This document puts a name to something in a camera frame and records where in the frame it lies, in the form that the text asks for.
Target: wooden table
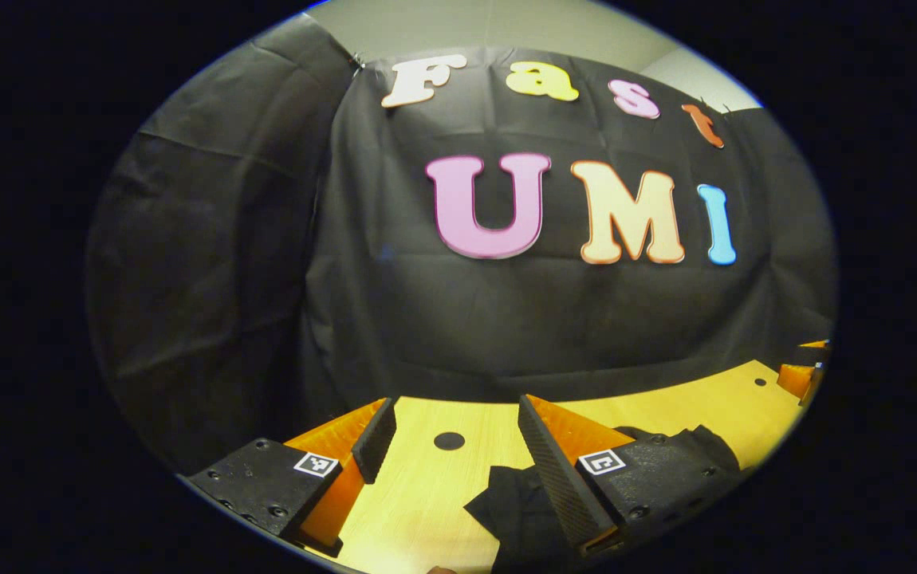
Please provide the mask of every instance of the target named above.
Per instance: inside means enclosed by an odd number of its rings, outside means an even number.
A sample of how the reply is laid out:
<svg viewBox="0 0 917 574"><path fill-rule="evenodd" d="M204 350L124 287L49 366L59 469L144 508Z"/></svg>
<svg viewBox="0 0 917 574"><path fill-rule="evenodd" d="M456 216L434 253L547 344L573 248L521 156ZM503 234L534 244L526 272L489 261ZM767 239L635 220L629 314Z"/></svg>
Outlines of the wooden table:
<svg viewBox="0 0 917 574"><path fill-rule="evenodd" d="M669 436L702 424L731 446L745 469L772 454L800 418L798 399L776 380L775 371L751 360L668 388L557 404L608 427ZM498 539L463 506L487 487L491 466L533 465L518 411L516 403L400 397L396 436L377 482L364 487L348 516L338 558L308 550L370 574L426 574L434 566L489 573ZM440 450L434 438L443 432L461 434L465 446Z"/></svg>

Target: pink letter u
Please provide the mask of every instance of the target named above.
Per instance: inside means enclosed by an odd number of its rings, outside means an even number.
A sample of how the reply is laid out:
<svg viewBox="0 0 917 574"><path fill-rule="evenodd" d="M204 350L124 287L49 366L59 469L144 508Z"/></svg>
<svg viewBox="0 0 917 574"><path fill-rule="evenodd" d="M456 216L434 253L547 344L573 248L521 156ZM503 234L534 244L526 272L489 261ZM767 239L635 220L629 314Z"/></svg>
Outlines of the pink letter u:
<svg viewBox="0 0 917 574"><path fill-rule="evenodd" d="M477 259L513 258L540 236L540 178L550 169L550 158L539 153L509 153L502 157L500 167L512 174L514 216L512 224L496 230L476 222L473 179L483 173L483 160L456 155L427 163L427 175L434 180L437 232L457 254Z"/></svg>

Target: white wall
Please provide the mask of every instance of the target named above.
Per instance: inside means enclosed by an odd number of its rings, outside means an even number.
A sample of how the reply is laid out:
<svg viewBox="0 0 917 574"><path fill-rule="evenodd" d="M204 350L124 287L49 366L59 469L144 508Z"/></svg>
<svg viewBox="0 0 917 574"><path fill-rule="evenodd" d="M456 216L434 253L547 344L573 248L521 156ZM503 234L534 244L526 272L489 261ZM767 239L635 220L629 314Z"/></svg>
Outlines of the white wall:
<svg viewBox="0 0 917 574"><path fill-rule="evenodd" d="M378 59L448 46L533 48L642 73L717 109L758 102L713 65L625 12L589 0L330 0L306 10L350 52Z"/></svg>

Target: black fabric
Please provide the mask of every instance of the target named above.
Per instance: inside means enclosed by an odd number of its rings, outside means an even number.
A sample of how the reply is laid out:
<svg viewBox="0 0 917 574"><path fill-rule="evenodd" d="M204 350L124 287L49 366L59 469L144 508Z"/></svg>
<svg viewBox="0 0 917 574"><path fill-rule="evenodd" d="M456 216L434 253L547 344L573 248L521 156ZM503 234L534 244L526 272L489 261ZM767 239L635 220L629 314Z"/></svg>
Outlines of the black fabric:
<svg viewBox="0 0 917 574"><path fill-rule="evenodd" d="M304 14L189 80L117 161L87 247L97 359L175 471L284 436L317 176L349 55Z"/></svg>
<svg viewBox="0 0 917 574"><path fill-rule="evenodd" d="M461 53L430 100L385 109L392 66ZM576 101L506 87L514 61L567 70ZM615 106L608 81L649 91L658 120ZM709 145L682 104L714 121ZM721 113L658 81L581 58L511 48L455 48L368 62L335 117L317 207L301 330L312 337L303 403L358 407L379 396L516 401L625 395L758 359L775 368L794 345L826 338L835 313L833 234L815 181L765 110ZM511 152L548 155L539 239L514 258L465 258L438 235L429 161L476 155L476 217L512 219ZM579 255L589 240L575 160L604 161L630 190L642 171L675 181L686 257L659 265L627 254ZM727 194L734 265L706 256L700 183Z"/></svg>
<svg viewBox="0 0 917 574"><path fill-rule="evenodd" d="M636 440L651 440L655 436L634 427L615 430ZM738 460L728 444L703 425L694 430L683 429L667 440L695 460L721 466L735 475L733 482L741 481L747 474L739 472ZM465 509L500 542L498 558L491 569L493 574L565 572L596 563L596 559L580 559L568 544L536 466L521 470L491 466L487 488L469 501Z"/></svg>

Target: foam letter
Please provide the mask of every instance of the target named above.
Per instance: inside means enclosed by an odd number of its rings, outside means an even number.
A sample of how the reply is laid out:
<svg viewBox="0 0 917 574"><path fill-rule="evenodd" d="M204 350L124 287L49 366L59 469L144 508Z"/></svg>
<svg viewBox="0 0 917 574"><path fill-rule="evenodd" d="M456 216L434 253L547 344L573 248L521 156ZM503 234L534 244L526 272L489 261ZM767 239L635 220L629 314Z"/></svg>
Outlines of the foam letter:
<svg viewBox="0 0 917 574"><path fill-rule="evenodd" d="M687 103L682 106L682 109L685 112L688 112L689 116L692 116L692 123L696 124L696 130L699 130L700 134L703 134L703 137L706 138L706 141L710 142L711 146L714 147L724 147L724 141L721 141L721 138L718 138L714 131L710 129L710 126L713 126L714 121L710 117L704 116L703 112L699 111L699 108Z"/></svg>
<svg viewBox="0 0 917 574"><path fill-rule="evenodd" d="M660 110L649 99L649 92L640 84L629 84L624 80L611 80L608 90L615 94L615 103L622 112L631 113L633 116L648 117L655 120L660 116Z"/></svg>
<svg viewBox="0 0 917 574"><path fill-rule="evenodd" d="M429 100L434 97L434 91L423 84L432 81L434 86L440 88L448 81L452 68L466 68L466 56L451 54L396 63L392 66L396 72L396 84L392 88L392 93L384 96L381 105L385 108L395 108L398 105Z"/></svg>
<svg viewBox="0 0 917 574"><path fill-rule="evenodd" d="M457 254L467 258L503 259L528 250L540 236L543 202L540 179L550 158L539 153L509 153L500 160L512 174L514 216L505 229L485 229L476 222L473 179L483 171L479 157L457 155L427 164L434 180L437 232Z"/></svg>
<svg viewBox="0 0 917 574"><path fill-rule="evenodd" d="M512 73L505 83L513 91L531 96L547 95L556 100L570 102L579 97L579 91L572 87L572 80L556 65L538 61L517 61L512 64Z"/></svg>
<svg viewBox="0 0 917 574"><path fill-rule="evenodd" d="M685 248L678 240L675 204L671 200L675 182L669 175L644 171L638 199L632 198L622 179L606 163L576 161L572 164L572 175L586 185L589 203L589 242L580 250L583 261L605 265L622 258L612 224L618 226L633 261L642 254L647 230L651 232L647 247L651 261L677 264L685 258Z"/></svg>
<svg viewBox="0 0 917 574"><path fill-rule="evenodd" d="M735 249L731 246L731 232L728 231L724 191L706 184L700 185L696 191L699 197L703 197L706 216L710 218L710 251L706 255L717 265L731 265L735 262Z"/></svg>

